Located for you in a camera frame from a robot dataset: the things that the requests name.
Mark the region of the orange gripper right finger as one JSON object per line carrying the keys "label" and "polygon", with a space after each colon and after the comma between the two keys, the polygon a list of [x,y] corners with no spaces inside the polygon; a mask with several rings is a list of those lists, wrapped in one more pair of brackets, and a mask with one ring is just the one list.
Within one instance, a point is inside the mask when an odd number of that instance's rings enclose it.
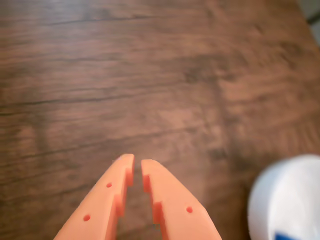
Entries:
{"label": "orange gripper right finger", "polygon": [[152,218],[164,240],[220,240],[207,210],[163,165],[141,161],[143,189],[150,195]]}

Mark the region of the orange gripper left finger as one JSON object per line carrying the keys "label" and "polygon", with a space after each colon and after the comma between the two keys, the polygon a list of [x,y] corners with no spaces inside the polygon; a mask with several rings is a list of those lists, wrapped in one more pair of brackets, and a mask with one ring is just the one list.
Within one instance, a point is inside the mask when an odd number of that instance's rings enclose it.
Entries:
{"label": "orange gripper left finger", "polygon": [[56,240],[114,240],[133,184],[133,154],[123,154],[96,182],[55,236]]}

